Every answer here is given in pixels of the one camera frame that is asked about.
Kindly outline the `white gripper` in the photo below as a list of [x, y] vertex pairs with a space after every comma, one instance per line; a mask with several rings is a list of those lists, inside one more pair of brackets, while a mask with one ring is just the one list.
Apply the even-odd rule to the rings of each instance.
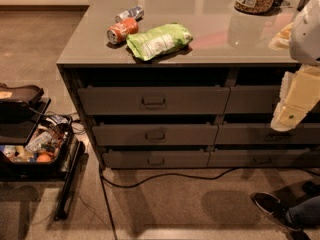
[[[283, 27], [269, 42], [272, 50], [286, 50], [293, 23]], [[282, 78], [280, 101], [271, 120], [278, 132], [294, 129], [320, 101], [320, 67], [303, 64], [295, 73], [286, 72]]]

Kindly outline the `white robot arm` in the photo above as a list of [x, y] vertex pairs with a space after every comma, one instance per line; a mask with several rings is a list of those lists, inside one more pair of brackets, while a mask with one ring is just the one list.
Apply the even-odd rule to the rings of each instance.
[[269, 47], [288, 49], [290, 57], [301, 64], [295, 73], [284, 74], [271, 120], [273, 130], [285, 132], [294, 129], [320, 101], [320, 0], [309, 0]]

